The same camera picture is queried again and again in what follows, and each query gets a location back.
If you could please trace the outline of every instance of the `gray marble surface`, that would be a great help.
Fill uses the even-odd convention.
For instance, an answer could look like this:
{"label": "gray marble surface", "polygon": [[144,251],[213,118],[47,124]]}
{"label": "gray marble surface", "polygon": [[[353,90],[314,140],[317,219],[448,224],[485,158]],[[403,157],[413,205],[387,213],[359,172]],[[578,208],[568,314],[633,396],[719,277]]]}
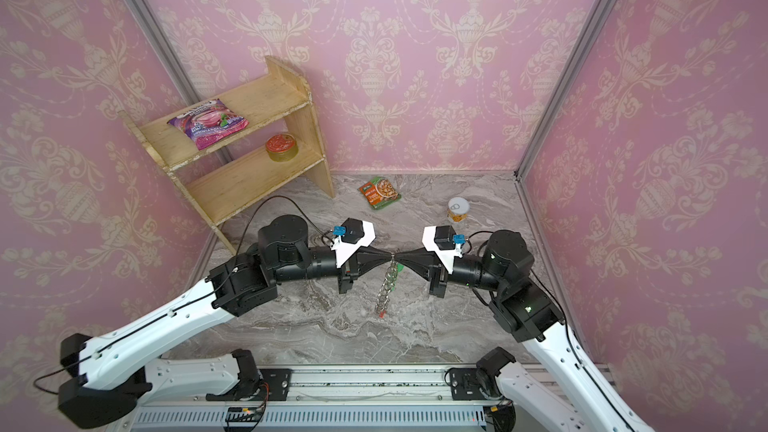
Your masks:
{"label": "gray marble surface", "polygon": [[[539,276],[547,281],[511,173],[390,175],[402,199],[379,211],[371,209],[357,190],[369,178],[334,176],[334,199],[303,177],[276,193],[295,200],[323,231],[347,217],[373,222],[373,245],[389,251],[419,247],[423,228],[449,224],[446,204],[451,197],[461,196],[472,209],[464,221],[454,224],[456,232],[469,235],[497,228],[520,232],[536,257],[534,269],[542,271]],[[226,236],[238,240],[251,213],[253,208],[229,220],[224,225]],[[293,213],[293,205],[281,198],[264,205],[248,229],[243,249],[256,240],[258,228],[274,217]],[[475,236],[474,246],[479,247],[486,237]],[[310,242],[310,246],[320,244],[311,226]],[[225,247],[217,245],[209,269],[229,257]],[[333,278],[283,284],[276,300],[196,335],[170,356],[216,357],[247,348],[259,364],[475,362],[502,346],[518,360],[535,361],[469,289],[449,284],[445,298],[436,298],[428,294],[427,282],[408,269],[400,273],[387,313],[380,318],[374,308],[385,271],[386,265],[371,270],[344,295],[339,295]]]}

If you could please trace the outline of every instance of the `pink and purple package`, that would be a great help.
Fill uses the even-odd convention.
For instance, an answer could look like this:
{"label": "pink and purple package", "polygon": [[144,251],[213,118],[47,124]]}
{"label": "pink and purple package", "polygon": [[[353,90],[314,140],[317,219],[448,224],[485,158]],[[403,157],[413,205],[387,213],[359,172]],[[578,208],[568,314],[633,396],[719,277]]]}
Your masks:
{"label": "pink and purple package", "polygon": [[248,120],[233,114],[218,99],[203,102],[168,123],[187,134],[187,137],[194,141],[197,150],[203,150],[248,126]]}

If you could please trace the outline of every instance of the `floral wallpaper pattern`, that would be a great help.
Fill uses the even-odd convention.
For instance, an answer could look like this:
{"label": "floral wallpaper pattern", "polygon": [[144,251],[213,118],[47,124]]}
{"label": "floral wallpaper pattern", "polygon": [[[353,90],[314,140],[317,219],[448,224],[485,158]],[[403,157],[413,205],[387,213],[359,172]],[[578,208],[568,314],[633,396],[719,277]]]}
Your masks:
{"label": "floral wallpaper pattern", "polygon": [[618,0],[526,179],[582,339],[661,431],[768,427],[764,2]]}
{"label": "floral wallpaper pattern", "polygon": [[594,2],[148,1],[202,96],[302,69],[337,170],[516,168]]}
{"label": "floral wallpaper pattern", "polygon": [[[33,379],[68,335],[180,292],[209,231],[117,119],[182,105],[122,0],[1,1],[0,414],[7,430],[75,430]],[[194,24],[177,31],[196,60]]]}

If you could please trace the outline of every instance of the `robotic arm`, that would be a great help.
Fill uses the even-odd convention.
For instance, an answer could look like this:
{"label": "robotic arm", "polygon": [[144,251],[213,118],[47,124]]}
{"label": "robotic arm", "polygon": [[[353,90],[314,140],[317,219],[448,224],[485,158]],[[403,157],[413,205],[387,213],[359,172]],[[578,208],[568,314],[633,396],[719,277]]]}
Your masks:
{"label": "robotic arm", "polygon": [[[450,226],[427,227],[424,248],[396,254],[370,247],[375,237],[370,222],[348,218],[334,229],[330,248],[309,248],[307,232],[301,217],[280,216],[259,230],[257,243],[244,254],[214,268],[173,301],[109,334],[73,334],[63,340],[61,364],[72,378],[59,388],[60,411],[87,429],[109,424],[151,400],[253,398],[264,377],[248,350],[216,359],[158,357],[273,300],[278,284],[335,276],[344,294],[361,275],[394,259],[427,280],[429,293],[438,297],[445,296],[448,282],[491,291],[489,307],[496,321],[552,373],[581,415],[528,377],[501,348],[477,364],[476,383],[486,398],[512,399],[550,430],[652,430],[571,340],[560,309],[528,278],[534,260],[520,234],[496,231],[482,256],[462,256],[463,236]],[[584,420],[572,424],[577,418]]]}

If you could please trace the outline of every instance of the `wooden shelf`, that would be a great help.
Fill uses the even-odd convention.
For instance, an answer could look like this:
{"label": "wooden shelf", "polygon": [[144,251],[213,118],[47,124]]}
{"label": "wooden shelf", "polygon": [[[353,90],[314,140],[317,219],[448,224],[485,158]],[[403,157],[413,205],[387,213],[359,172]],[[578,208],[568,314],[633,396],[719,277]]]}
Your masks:
{"label": "wooden shelf", "polygon": [[238,116],[248,119],[248,127],[203,150],[197,150],[187,134],[176,127],[169,126],[168,121],[205,101],[153,120],[139,127],[139,130],[162,158],[161,167],[167,170],[184,167],[310,103],[306,95],[272,75],[252,80],[223,92],[215,98],[221,99],[229,110]]}
{"label": "wooden shelf", "polygon": [[[221,99],[232,112],[248,119],[248,126],[203,150],[197,150],[192,139],[168,124],[168,120],[200,102],[143,126],[137,126],[125,111],[118,111],[142,147],[232,253],[235,247],[219,226],[288,181],[304,174],[330,197],[335,195],[309,84],[274,57],[266,57],[266,65],[268,75],[214,97]],[[189,185],[183,184],[174,173],[280,119],[285,120],[288,132],[296,138],[299,147],[291,160],[274,162],[266,150],[259,147]]]}
{"label": "wooden shelf", "polygon": [[260,147],[198,178],[187,189],[218,226],[322,162],[318,151],[303,142],[298,145],[299,153],[287,162],[275,162]]}

